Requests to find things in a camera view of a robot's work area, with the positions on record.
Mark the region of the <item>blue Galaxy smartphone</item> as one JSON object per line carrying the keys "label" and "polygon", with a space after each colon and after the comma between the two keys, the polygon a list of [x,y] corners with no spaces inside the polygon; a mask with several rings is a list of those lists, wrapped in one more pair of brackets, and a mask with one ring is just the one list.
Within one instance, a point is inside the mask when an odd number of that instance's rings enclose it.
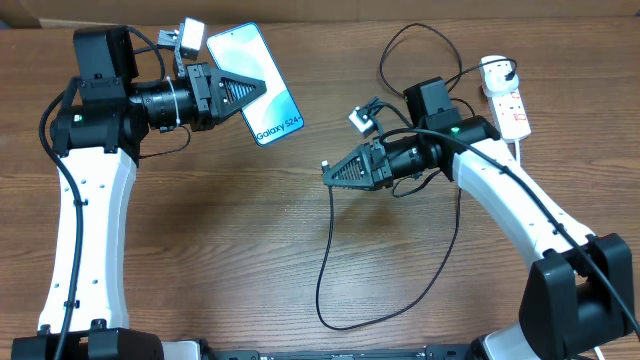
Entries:
{"label": "blue Galaxy smartphone", "polygon": [[242,106],[259,146],[276,142],[304,126],[304,118],[258,25],[250,22],[206,40],[217,67],[236,76],[225,80],[226,101]]}

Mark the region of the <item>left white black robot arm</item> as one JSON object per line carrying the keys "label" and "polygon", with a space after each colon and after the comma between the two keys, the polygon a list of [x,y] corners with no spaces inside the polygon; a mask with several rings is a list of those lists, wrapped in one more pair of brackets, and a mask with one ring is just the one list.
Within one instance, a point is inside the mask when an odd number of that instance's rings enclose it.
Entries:
{"label": "left white black robot arm", "polygon": [[266,91],[262,80],[198,61],[204,25],[186,19],[150,43],[169,49],[172,71],[138,78],[126,25],[77,30],[79,73],[47,107],[41,144],[60,179],[54,270],[37,334],[17,338],[15,359],[210,359],[208,343],[164,342],[129,326],[124,294],[127,209],[152,130],[206,131]]}

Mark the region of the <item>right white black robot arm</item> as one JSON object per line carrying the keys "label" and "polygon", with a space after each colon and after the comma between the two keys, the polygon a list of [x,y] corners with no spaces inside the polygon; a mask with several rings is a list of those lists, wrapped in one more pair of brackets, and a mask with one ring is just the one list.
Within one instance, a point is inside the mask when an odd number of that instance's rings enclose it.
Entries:
{"label": "right white black robot arm", "polygon": [[382,131],[378,105],[351,122],[367,137],[335,165],[329,188],[376,191],[401,180],[444,174],[475,198],[517,248],[528,279],[517,321],[456,351],[461,359],[575,359],[637,333],[633,260],[617,234],[599,236],[563,211],[524,171],[485,118],[463,118],[445,81],[404,92],[404,128]]}

